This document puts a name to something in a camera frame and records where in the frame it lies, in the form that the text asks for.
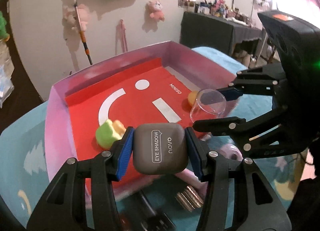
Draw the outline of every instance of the orange sticker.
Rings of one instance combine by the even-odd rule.
[[[283,20],[283,21],[293,20],[292,17],[286,16],[286,15],[283,15],[283,14],[275,14],[275,15],[273,15],[273,17],[277,18],[277,19],[280,19],[280,20]]]

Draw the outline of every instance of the orange and black pole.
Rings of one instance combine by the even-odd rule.
[[[80,38],[81,38],[81,41],[82,41],[82,43],[83,43],[85,53],[86,53],[86,55],[88,56],[90,65],[92,65],[92,60],[91,60],[91,57],[90,57],[89,48],[88,48],[88,46],[87,46],[87,42],[86,42],[85,36],[84,36],[84,31],[83,31],[82,26],[81,26],[81,20],[80,20],[79,10],[78,10],[78,1],[77,1],[77,0],[73,0],[73,3],[74,3],[73,6],[74,6],[74,8],[75,8],[75,10],[76,10],[76,14],[77,14],[77,20],[78,20],[78,25],[79,25]]]

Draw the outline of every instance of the white circle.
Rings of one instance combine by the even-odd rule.
[[[138,89],[138,90],[145,90],[149,87],[150,83],[148,80],[145,80],[145,79],[142,79],[142,80],[139,80],[136,82],[136,85],[135,87]]]

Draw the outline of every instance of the gray tablecloth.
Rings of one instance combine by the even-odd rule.
[[[232,55],[235,44],[261,39],[262,31],[223,18],[185,12],[180,43],[190,48],[210,46]]]

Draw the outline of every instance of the pink box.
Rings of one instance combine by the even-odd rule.
[[[235,78],[232,73],[210,59],[186,46],[167,41],[120,54],[57,82],[50,91],[44,132],[45,158],[50,181],[68,158],[77,158],[65,97],[155,57],[161,58],[163,67],[171,67],[200,89],[227,87]],[[235,104],[235,101],[227,103],[225,115]],[[149,183],[152,179],[153,177],[148,176],[146,182]]]

